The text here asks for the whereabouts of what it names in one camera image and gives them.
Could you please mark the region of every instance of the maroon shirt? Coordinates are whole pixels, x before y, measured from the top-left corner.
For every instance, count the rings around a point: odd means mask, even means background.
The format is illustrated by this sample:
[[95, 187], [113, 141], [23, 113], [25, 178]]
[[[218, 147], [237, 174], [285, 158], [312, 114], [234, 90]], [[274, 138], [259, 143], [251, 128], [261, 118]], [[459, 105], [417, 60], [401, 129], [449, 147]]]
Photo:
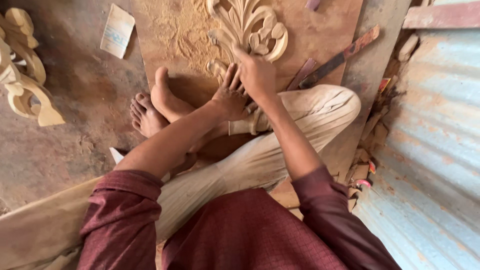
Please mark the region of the maroon shirt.
[[[113, 171], [96, 185], [80, 230], [79, 269], [155, 269], [159, 181]], [[326, 167], [294, 181], [303, 222], [263, 189], [213, 199], [165, 243], [164, 269], [400, 269], [347, 209]]]

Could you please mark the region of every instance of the white pants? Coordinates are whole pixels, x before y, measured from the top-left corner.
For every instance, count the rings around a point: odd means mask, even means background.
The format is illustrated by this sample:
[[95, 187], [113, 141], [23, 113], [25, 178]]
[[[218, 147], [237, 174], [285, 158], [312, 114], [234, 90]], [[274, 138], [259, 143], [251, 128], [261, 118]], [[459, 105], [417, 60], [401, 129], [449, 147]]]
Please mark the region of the white pants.
[[[320, 85], [279, 94], [295, 123], [319, 152], [360, 111], [360, 99], [341, 86]], [[232, 122], [230, 133], [269, 129], [259, 110]], [[222, 194], [272, 186], [287, 176], [283, 153], [274, 133], [255, 138], [226, 159], [181, 174], [162, 187], [162, 206], [155, 223], [157, 242], [168, 239], [202, 205]], [[81, 247], [79, 230], [88, 197], [100, 178], [33, 202], [0, 217], [0, 270], [61, 269]]]

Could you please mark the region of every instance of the bare foot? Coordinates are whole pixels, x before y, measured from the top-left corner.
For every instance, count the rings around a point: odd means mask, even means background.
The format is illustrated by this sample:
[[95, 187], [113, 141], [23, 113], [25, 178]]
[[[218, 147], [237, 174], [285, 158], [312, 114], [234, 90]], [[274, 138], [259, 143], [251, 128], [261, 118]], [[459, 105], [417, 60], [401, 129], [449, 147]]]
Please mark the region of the bare foot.
[[138, 93], [130, 105], [132, 125], [143, 136], [150, 138], [168, 126], [168, 121], [153, 106], [150, 95]]
[[159, 67], [155, 72], [155, 86], [151, 91], [153, 106], [170, 122], [173, 123], [191, 113], [195, 108], [176, 97], [168, 87], [168, 69]]

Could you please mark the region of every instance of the shirt sleeve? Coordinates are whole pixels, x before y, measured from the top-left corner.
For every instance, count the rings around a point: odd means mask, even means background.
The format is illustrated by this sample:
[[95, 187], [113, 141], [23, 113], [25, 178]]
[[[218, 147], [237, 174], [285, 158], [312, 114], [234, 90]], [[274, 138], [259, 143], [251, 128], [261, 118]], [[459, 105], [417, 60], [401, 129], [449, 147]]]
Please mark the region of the shirt sleeve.
[[112, 171], [100, 180], [80, 229], [78, 269], [156, 269], [161, 183], [142, 171]]
[[400, 269], [383, 243], [348, 211], [348, 188], [326, 166], [292, 182], [303, 222], [352, 270]]

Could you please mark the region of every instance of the floral wood carving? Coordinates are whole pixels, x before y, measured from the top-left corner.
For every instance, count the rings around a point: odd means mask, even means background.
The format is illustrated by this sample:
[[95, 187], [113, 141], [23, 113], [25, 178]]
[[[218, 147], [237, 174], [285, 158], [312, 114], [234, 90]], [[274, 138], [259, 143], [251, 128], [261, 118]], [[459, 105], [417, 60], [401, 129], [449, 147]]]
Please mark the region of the floral wood carving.
[[[8, 103], [18, 115], [37, 119], [40, 126], [65, 123], [42, 86], [45, 68], [33, 51], [38, 42], [32, 34], [32, 20], [24, 10], [11, 8], [5, 18], [0, 15], [0, 84], [9, 91]], [[40, 104], [32, 104], [33, 96]]]
[[[220, 28], [208, 31], [213, 45], [219, 45], [227, 53], [230, 63], [239, 63], [232, 53], [232, 46], [237, 45], [249, 53], [262, 55], [273, 62], [285, 52], [288, 43], [288, 32], [283, 23], [276, 20], [272, 7], [258, 6], [260, 0], [224, 0], [231, 5], [230, 10], [220, 4], [220, 0], [207, 0], [208, 12], [220, 22]], [[254, 25], [263, 20], [263, 26], [252, 32]], [[268, 48], [271, 39], [275, 40], [272, 49]], [[226, 65], [218, 60], [207, 64], [207, 69], [223, 81]]]

